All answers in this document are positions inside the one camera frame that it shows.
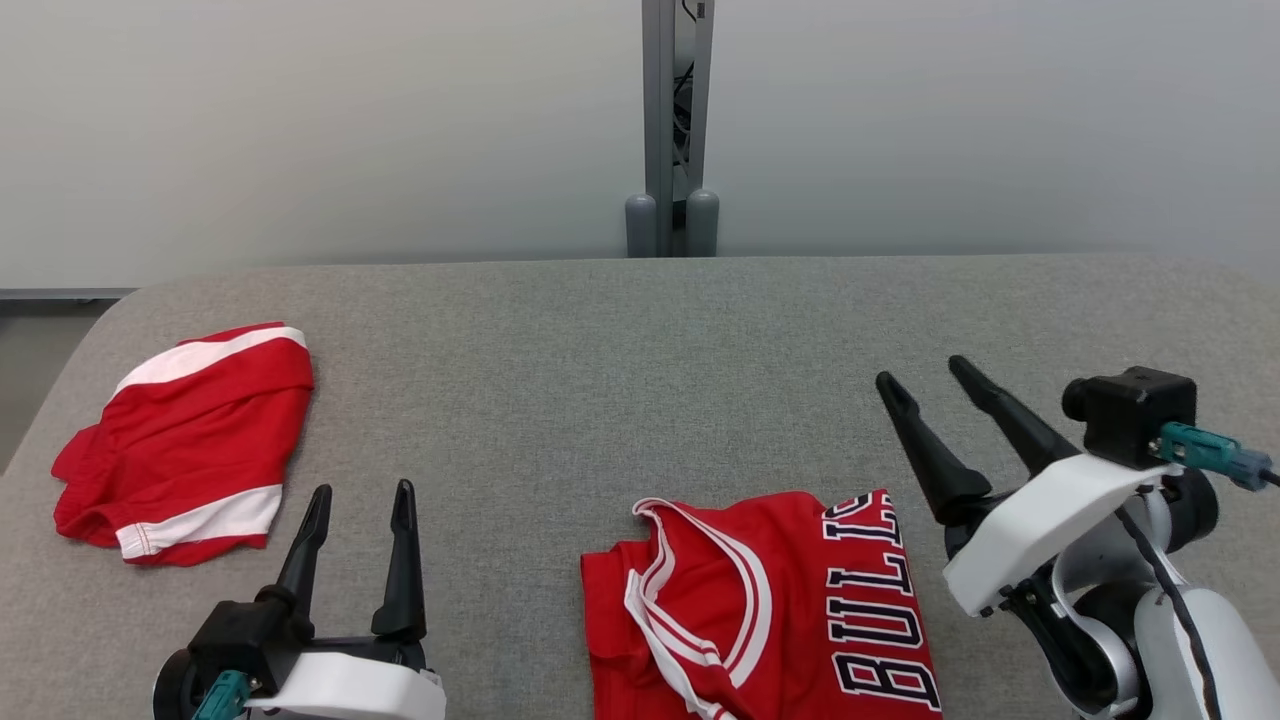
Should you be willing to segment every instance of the black cable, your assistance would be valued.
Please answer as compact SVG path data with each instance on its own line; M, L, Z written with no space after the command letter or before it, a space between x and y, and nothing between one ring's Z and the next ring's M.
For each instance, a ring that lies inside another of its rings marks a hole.
M681 88L685 87L685 83L689 82L689 78L692 74L694 74L694 64L689 63L689 69L685 70L685 74L681 76L680 82L676 83L676 95L680 95Z
M1138 544L1138 552L1142 553L1142 559L1151 565L1152 573L1156 574L1156 582L1160 583L1160 589L1169 596L1174 606L1174 615L1183 626L1183 632L1187 633L1187 642L1192 646L1192 659L1196 660L1196 669L1199 670L1201 679L1204 682L1204 708L1208 711L1210 720L1222 720L1222 708L1217 703L1217 683L1213 682L1213 669L1208 665L1208 653L1204 652L1204 642L1199 637L1199 630L1196 629L1196 623L1192 620L1190 610L1187 609L1183 593L1178 589L1178 584L1174 583L1169 569L1156 556L1156 550L1151 546L1151 541L1138 528L1138 524L1133 521L1129 511L1120 507L1116 510L1116 518L1120 519L1120 524L1124 525L1125 532L1129 533L1133 542Z

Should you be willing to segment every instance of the red basketball jersey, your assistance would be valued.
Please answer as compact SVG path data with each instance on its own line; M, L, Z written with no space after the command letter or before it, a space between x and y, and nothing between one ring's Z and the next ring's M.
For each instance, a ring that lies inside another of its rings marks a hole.
M936 720L893 505L648 498L649 541L582 556L596 720Z

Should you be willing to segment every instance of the gray fabric surface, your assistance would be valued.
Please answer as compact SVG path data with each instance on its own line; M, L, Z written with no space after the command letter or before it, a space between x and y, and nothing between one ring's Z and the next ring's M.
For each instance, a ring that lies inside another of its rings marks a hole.
M1280 296L1128 256L579 261L261 270L142 290L77 350L0 482L5 717L148 716L164 659L214 602L274 579L311 489L334 486L314 619L364 633L394 482L419 488L429 652L453 719L586 719L579 556L644 537L660 496L722 506L892 491L946 716L1066 716L1009 616L964 616L879 400L892 369L993 484L1025 471L946 369L969 355L1068 437L1079 375L1148 364L1199 383L1202 424L1280 451ZM58 450L174 342L301 328L317 389L270 546L193 569L125 566L55 534ZM1222 523L1175 556L1231 598L1280 667L1280 493L1220 487Z

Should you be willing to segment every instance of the white trim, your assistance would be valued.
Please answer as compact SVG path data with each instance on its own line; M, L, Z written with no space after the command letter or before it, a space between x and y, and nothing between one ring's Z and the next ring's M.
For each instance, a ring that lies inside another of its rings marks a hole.
M302 347L307 346L302 331L287 327L250 331L223 342L188 342L166 350L134 368L132 373L124 375L120 384L115 386L115 395L129 386L168 383L186 378L237 352L279 338L292 340Z
M739 575L742 579L742 588L746 596L746 602L742 615L742 624L739 628L737 638L735 639L733 647L732 650L730 650L728 657L726 660L721 661L718 651L712 651L713 657L716 659L716 662L713 664L716 665L723 664L724 667L728 670L730 682L733 684L733 687L735 688L741 687L742 683L745 683L746 679L751 675L751 671L755 670L755 665L759 662L760 655L764 652L764 646L769 639L769 628L773 623L773 592L769 588L769 578L768 574L764 571L764 564L760 562L759 556L756 556L755 552L746 544L739 542L737 539L730 537L728 534L716 528L712 528L707 523L699 520L698 518L694 518L689 512L685 512L675 503L655 497L649 497L636 502L635 506L631 509L632 514L635 515L645 515L648 518L653 518L655 525L654 532L658 533L659 557L655 559L654 565L650 565L649 570L645 571L645 578L649 578L650 574L653 574L654 578L657 578L663 573L667 577L669 577L671 569L666 566L662 566L659 569L658 564L658 560L666 560L663 559L662 553L663 550L667 551L672 568L675 565L675 552L669 548L669 544L667 544L666 530L662 527L662 523L658 521L657 511L653 510L653 507L655 506L667 507L669 510L676 511L681 518L687 520L695 529L700 530L703 534L710 538L710 541L714 542L721 548L721 551L723 551L724 555L727 555L728 559L733 562L733 566L737 569ZM643 588L644 591L643 594L645 600L649 601L648 605L650 605L652 607L657 607L657 594L659 589L660 585L657 588L650 588L648 587L648 584ZM690 652L696 652L698 655L705 655L708 652L707 651L708 647L716 648L714 643L703 641L701 638L698 638L698 635L690 633L689 630L685 630L678 624L675 624L675 620L671 619L666 612L662 612L660 610L659 610L659 619L663 621L669 620L671 624L673 625L672 630L675 630L677 634L687 634L689 637L696 638L699 641L699 642L689 642L687 639L685 641L690 646L687 648ZM687 657L687 655L685 652L681 652L678 647L668 646L668 648L684 657Z
M125 560L156 555L180 542L260 536L280 507L282 486L265 486L215 500L160 523L134 523L115 530Z
M649 648L653 651L653 660L658 665L658 673L667 680L667 685L676 691L676 694L685 701L685 710L689 712L696 712L703 720L736 720L733 714L724 710L721 703L708 702L698 696L698 691L694 689L694 684L689 680L685 669L672 657L667 644L658 638L649 624L649 616L643 602L644 593L640 589L643 582L643 578L635 570L627 573L627 591L623 593L622 603L649 643Z
M658 637L671 637L669 641L663 641L681 657L686 657L690 661L698 662L699 665L719 665L719 651L716 648L716 643L710 641L704 641L695 635L694 633L685 629L675 618L667 614L666 610L658 607L658 591L660 591L667 580L671 579L671 574L676 570L676 553L671 550L671 543L667 541L667 532L662 525L662 518L657 512L646 514L653 519L658 533L658 557L654 559L649 569L641 575L641 594L644 597L645 607L649 610L650 615L658 618L662 625L655 630ZM677 644L685 644L687 647L677 647Z

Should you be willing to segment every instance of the folded jersey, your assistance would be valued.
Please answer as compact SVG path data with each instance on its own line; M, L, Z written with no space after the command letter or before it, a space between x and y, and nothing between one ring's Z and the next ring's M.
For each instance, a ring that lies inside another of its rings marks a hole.
M58 532L143 565L265 547L311 388L306 341L282 323L151 357L54 462Z
M596 720L923 720L941 711L888 493L648 498L582 556Z

